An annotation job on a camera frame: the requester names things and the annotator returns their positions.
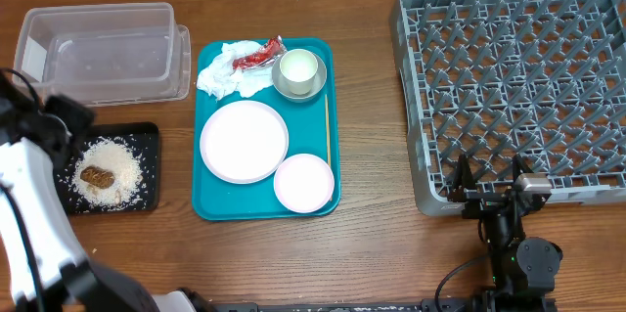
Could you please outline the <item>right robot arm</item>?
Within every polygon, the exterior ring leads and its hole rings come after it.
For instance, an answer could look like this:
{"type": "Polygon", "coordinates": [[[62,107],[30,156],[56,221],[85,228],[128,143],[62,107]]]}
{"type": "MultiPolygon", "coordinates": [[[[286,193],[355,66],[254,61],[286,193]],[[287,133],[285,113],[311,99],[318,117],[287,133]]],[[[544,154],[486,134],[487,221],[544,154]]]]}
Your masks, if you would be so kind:
{"type": "Polygon", "coordinates": [[[546,297],[555,289],[556,274],[563,259],[561,248],[542,238],[528,238],[522,218],[541,210],[551,195],[547,176],[535,173],[521,156],[512,160],[513,182],[503,192],[481,192],[473,178],[468,157],[459,156],[449,201],[464,205],[462,217],[478,221],[478,235],[487,253],[451,271],[434,294],[438,311],[445,284],[464,269],[487,260],[493,285],[480,289],[465,301],[465,311],[555,311],[546,297]]]}

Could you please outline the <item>brown cookie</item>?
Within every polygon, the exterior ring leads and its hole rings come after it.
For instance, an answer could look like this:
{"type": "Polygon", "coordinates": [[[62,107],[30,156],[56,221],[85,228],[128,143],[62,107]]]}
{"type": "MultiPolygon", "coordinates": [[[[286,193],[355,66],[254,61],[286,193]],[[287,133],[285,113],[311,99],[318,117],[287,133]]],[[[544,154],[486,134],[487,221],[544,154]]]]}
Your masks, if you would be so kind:
{"type": "Polygon", "coordinates": [[[111,171],[93,165],[85,167],[79,177],[82,181],[99,189],[108,189],[115,181],[111,171]]]}

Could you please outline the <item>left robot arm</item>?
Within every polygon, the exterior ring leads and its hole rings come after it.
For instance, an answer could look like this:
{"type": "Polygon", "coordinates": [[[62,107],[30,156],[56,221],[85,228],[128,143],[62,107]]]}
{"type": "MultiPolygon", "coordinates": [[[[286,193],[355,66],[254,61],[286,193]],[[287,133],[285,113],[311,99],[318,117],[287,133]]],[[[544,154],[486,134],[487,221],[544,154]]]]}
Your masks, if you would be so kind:
{"type": "Polygon", "coordinates": [[[18,311],[60,311],[79,303],[88,311],[213,310],[197,292],[152,295],[134,279],[92,261],[76,238],[54,183],[95,115],[63,96],[40,100],[22,92],[1,70],[1,239],[18,311]]]}

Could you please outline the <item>large white plate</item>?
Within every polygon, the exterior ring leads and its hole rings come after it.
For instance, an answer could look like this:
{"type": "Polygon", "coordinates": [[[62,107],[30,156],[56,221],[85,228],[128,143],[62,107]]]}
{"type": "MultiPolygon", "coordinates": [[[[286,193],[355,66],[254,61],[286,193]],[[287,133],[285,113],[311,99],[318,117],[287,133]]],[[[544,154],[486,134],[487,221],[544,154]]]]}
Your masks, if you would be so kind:
{"type": "Polygon", "coordinates": [[[199,146],[213,175],[244,185],[273,174],[285,159],[289,142],[287,125],[277,111],[245,100],[218,109],[202,128],[199,146]]]}

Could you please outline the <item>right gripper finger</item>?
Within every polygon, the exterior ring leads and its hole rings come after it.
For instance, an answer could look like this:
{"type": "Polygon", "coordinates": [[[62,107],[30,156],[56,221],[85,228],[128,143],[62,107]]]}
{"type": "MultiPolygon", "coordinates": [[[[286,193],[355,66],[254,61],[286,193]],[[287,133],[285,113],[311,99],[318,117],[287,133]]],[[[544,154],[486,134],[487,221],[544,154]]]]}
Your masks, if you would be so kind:
{"type": "Polygon", "coordinates": [[[512,170],[513,170],[513,180],[514,187],[517,190],[522,189],[522,175],[523,174],[532,174],[533,170],[527,165],[526,161],[520,155],[515,155],[512,158],[512,170]]]}
{"type": "Polygon", "coordinates": [[[470,169],[468,157],[461,154],[458,158],[457,167],[454,174],[451,195],[461,195],[466,191],[475,190],[475,181],[470,169]]]}

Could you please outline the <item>white napkin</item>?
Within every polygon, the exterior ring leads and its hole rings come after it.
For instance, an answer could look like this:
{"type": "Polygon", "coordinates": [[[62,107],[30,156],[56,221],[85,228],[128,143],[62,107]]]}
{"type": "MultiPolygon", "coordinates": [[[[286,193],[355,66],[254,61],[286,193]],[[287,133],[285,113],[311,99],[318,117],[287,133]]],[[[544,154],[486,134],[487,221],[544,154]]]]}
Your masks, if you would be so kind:
{"type": "Polygon", "coordinates": [[[249,98],[262,89],[273,85],[272,68],[233,69],[235,58],[241,58],[257,51],[261,45],[244,40],[218,45],[218,55],[208,67],[203,68],[198,77],[197,88],[217,100],[239,92],[243,98],[249,98]]]}

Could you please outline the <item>red snack wrapper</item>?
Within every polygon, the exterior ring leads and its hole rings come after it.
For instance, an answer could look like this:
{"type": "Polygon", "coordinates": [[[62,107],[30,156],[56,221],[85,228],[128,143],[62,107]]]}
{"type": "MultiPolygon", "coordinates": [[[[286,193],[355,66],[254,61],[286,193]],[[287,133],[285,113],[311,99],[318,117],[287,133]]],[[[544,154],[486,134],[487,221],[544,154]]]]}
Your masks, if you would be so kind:
{"type": "Polygon", "coordinates": [[[269,39],[264,45],[251,54],[233,60],[234,70],[247,70],[270,65],[287,51],[280,35],[269,39]]]}

